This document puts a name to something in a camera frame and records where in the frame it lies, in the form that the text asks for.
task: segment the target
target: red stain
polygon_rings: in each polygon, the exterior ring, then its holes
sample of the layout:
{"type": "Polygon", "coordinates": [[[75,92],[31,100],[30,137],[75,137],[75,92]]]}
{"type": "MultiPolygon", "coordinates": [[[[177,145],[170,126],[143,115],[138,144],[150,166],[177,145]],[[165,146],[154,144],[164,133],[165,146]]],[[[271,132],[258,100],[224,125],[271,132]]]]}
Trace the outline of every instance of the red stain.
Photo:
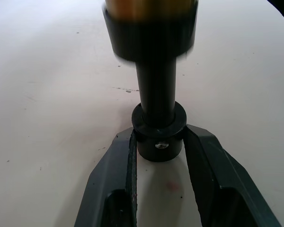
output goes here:
{"type": "Polygon", "coordinates": [[[174,182],[167,182],[166,187],[171,192],[176,192],[180,189],[179,185],[177,183],[174,183],[174,182]]]}

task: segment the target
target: gold cylinder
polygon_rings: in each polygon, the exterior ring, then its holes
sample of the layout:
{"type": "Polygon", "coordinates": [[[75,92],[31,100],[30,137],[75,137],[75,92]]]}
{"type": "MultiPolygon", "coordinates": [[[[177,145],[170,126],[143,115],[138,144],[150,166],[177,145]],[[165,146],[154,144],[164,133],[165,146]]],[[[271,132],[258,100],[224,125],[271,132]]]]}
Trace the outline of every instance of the gold cylinder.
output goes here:
{"type": "Polygon", "coordinates": [[[106,0],[111,17],[121,21],[152,21],[186,14],[196,0],[106,0]]]}

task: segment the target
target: black cylindrical rod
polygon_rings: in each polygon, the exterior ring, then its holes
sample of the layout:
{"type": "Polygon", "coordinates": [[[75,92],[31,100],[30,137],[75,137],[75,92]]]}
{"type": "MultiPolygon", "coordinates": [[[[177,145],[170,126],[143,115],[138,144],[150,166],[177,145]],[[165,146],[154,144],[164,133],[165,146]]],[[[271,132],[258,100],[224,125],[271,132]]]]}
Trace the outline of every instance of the black cylindrical rod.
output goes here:
{"type": "Polygon", "coordinates": [[[137,62],[143,119],[164,128],[175,117],[176,59],[168,62],[137,62]]]}

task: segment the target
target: white table surface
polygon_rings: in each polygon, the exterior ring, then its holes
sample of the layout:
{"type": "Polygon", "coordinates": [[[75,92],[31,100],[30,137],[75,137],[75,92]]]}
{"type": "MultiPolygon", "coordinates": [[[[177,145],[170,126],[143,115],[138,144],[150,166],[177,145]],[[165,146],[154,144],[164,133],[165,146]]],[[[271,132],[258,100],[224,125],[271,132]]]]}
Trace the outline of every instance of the white table surface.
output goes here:
{"type": "MultiPolygon", "coordinates": [[[[0,0],[0,227],[73,226],[90,172],[131,126],[135,68],[114,56],[102,4],[0,0]]],[[[284,227],[282,15],[265,0],[201,0],[176,98],[284,227]]],[[[200,226],[184,153],[157,165],[138,157],[138,203],[140,227],[200,226]]]]}

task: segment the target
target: black metal stand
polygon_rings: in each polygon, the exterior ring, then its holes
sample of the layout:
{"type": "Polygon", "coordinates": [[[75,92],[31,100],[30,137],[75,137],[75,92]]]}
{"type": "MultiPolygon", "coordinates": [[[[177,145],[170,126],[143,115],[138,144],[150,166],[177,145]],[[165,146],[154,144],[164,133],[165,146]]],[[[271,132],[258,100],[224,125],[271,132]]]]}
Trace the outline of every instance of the black metal stand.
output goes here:
{"type": "Polygon", "coordinates": [[[117,134],[91,173],[75,227],[136,227],[137,149],[168,161],[182,141],[203,227],[280,226],[247,171],[214,135],[187,125],[175,102],[176,58],[194,43],[196,10],[151,23],[119,22],[104,11],[115,54],[136,62],[141,103],[133,128],[117,134]]]}

